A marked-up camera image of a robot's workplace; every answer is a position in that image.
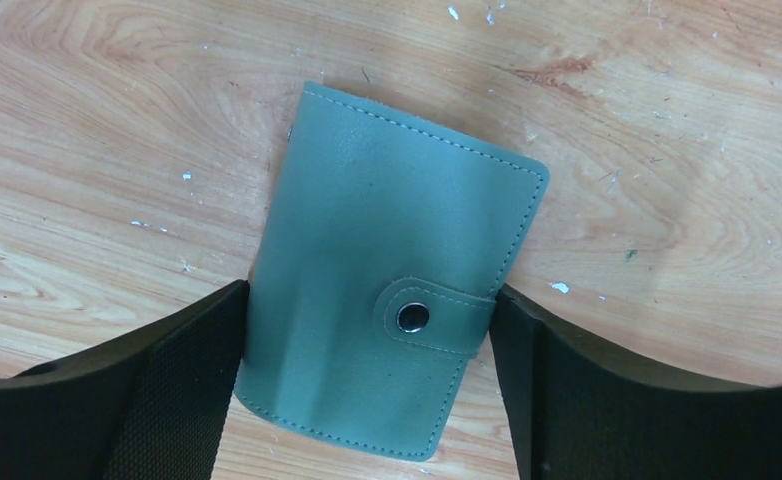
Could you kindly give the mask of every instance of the tabletop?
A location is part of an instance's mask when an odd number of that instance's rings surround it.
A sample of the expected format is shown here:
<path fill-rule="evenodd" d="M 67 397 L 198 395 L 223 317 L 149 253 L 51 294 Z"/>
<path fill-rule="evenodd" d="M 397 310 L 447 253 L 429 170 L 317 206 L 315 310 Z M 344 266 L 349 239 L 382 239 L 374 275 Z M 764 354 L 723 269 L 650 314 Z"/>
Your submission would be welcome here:
<path fill-rule="evenodd" d="M 0 376 L 246 278 L 306 80 L 546 164 L 530 298 L 782 383 L 782 0 L 0 0 Z M 233 399 L 214 473 L 433 477 L 517 477 L 488 342 L 426 463 Z"/>

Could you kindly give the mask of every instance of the wooden surface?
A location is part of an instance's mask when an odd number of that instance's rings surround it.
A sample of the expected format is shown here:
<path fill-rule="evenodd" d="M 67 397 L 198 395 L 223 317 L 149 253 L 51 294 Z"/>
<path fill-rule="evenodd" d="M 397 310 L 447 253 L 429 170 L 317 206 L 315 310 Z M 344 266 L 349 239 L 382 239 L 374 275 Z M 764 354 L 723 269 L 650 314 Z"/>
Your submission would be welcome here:
<path fill-rule="evenodd" d="M 782 0 L 499 4 L 0 0 L 0 375 L 246 277 L 313 79 L 549 166 L 510 277 L 531 298 L 782 383 Z M 215 478 L 516 475 L 486 346 L 428 463 L 233 403 Z"/>

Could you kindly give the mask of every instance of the metal button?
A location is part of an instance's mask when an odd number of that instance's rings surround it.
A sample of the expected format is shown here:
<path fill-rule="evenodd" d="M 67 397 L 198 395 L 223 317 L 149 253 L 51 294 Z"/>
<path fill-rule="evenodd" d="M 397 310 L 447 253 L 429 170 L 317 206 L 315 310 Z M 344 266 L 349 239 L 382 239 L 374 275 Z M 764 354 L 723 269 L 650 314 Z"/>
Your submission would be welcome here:
<path fill-rule="evenodd" d="M 407 303 L 397 311 L 397 326 L 406 333 L 417 333 L 429 322 L 429 309 L 422 303 Z"/>

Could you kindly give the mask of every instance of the teal wallet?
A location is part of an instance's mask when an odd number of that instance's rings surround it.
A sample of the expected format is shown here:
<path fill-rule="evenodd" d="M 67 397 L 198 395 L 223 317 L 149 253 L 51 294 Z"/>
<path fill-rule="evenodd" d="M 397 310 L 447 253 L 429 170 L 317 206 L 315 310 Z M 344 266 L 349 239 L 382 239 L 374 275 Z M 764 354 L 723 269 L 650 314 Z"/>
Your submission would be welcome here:
<path fill-rule="evenodd" d="M 289 141 L 235 393 L 286 429 L 426 460 L 547 169 L 315 83 Z"/>

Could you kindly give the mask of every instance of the leather wallet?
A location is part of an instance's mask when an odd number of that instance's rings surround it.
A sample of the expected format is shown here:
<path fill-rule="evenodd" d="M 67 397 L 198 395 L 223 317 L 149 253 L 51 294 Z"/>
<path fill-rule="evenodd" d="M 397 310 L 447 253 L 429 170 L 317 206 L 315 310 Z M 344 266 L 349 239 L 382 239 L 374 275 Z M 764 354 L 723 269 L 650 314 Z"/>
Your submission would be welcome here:
<path fill-rule="evenodd" d="M 547 169 L 315 83 L 289 141 L 236 395 L 301 434 L 426 460 Z"/>

